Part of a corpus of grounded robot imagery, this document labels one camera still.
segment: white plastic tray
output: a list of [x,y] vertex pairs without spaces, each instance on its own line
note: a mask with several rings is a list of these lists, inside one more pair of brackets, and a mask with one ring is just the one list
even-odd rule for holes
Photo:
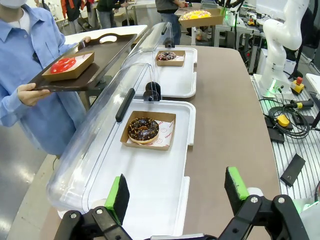
[[[183,66],[156,66],[155,56],[159,51],[177,50],[185,51]],[[194,68],[198,61],[198,51],[190,47],[164,48],[159,47],[155,52],[144,52],[137,54],[127,64],[148,63],[156,66],[156,75],[161,86],[162,97],[168,98],[190,98],[196,94],[197,72]],[[137,91],[137,96],[145,92],[146,84],[150,81],[148,76],[142,79]]]
[[[132,111],[176,114],[172,145],[168,151],[132,148],[120,142]],[[94,202],[106,199],[116,176],[124,174],[130,200],[123,227],[135,240],[153,235],[183,233],[189,177],[184,176],[188,145],[194,143],[196,109],[188,102],[132,101],[122,123],[116,124],[93,170],[93,181],[83,195],[87,212]]]

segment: screw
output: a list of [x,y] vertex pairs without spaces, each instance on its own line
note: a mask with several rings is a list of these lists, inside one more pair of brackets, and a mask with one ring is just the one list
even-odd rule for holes
[[252,198],[251,198],[251,202],[254,203],[254,204],[257,203],[257,202],[258,202],[258,198],[255,197],[255,196],[252,197]]
[[280,198],[278,199],[278,202],[279,202],[280,204],[283,204],[283,203],[285,202],[285,199],[284,199],[283,197],[280,197]]

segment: brown paper box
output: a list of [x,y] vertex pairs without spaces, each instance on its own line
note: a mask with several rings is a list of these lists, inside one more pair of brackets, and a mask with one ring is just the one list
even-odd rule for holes
[[[128,139],[129,139],[128,126],[136,118],[151,118],[151,119],[154,119],[157,121],[163,121],[163,122],[169,122],[169,123],[174,121],[173,130],[172,130],[172,137],[171,137],[169,146],[148,146],[148,145],[140,145],[140,144],[136,144],[136,143],[127,143]],[[131,116],[128,119],[128,122],[125,125],[120,142],[123,145],[125,145],[127,147],[131,147],[131,148],[167,151],[172,144],[173,138],[175,137],[175,128],[176,128],[176,115],[173,113],[151,112],[151,111],[133,111],[131,113]]]
[[61,80],[68,80],[68,79],[77,79],[83,72],[86,70],[90,64],[92,64],[95,60],[95,52],[94,51],[84,51],[80,53],[75,53],[71,55],[64,56],[63,58],[74,58],[77,56],[85,55],[85,54],[91,54],[83,63],[81,63],[77,68],[60,72],[60,73],[51,73],[49,68],[47,71],[45,71],[42,76],[50,82],[54,81],[61,81]]
[[[183,57],[183,61],[171,61],[171,60],[167,60],[167,61],[160,61],[158,60],[158,55],[163,53],[163,52],[173,52],[177,55],[177,57]],[[171,66],[171,67],[182,67],[185,63],[185,58],[186,58],[186,51],[183,51],[183,50],[179,50],[179,51],[159,51],[157,53],[157,55],[155,56],[155,62],[158,66],[161,66],[161,67],[168,67],[168,66]]]
[[224,16],[220,15],[220,9],[204,9],[205,11],[211,13],[211,17],[204,17],[198,19],[189,19],[183,20],[183,15],[179,18],[179,22],[185,28],[192,28],[192,27],[202,27],[202,26],[215,26],[223,24]]

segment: metal slotted surface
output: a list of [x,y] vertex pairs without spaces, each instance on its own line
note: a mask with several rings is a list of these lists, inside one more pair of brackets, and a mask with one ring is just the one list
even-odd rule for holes
[[[257,91],[257,83],[254,77],[251,76],[250,78],[258,98],[262,99]],[[295,96],[297,101],[304,101],[310,98],[305,90],[299,96]],[[285,104],[290,103],[288,100],[284,100],[284,102]],[[266,115],[270,108],[280,106],[278,103],[267,100],[261,101],[260,105]],[[319,110],[315,105],[311,109],[302,110],[301,114],[316,117],[318,112]],[[297,132],[295,126],[293,127],[293,132]],[[316,185],[320,180],[320,132],[311,130],[308,136],[302,140],[292,139],[284,135],[284,140],[284,144],[272,142],[281,194],[287,194],[293,199],[310,198],[314,196]],[[280,180],[280,177],[296,153],[305,160],[305,165],[293,186],[289,187]]]

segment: chocolate donut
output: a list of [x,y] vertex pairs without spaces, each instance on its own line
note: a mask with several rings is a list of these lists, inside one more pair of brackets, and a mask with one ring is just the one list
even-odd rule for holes
[[177,54],[175,54],[173,51],[164,51],[158,55],[158,60],[168,61],[168,60],[175,59],[176,57],[177,57]]
[[129,138],[138,144],[152,142],[159,133],[158,123],[149,117],[138,117],[128,126]]

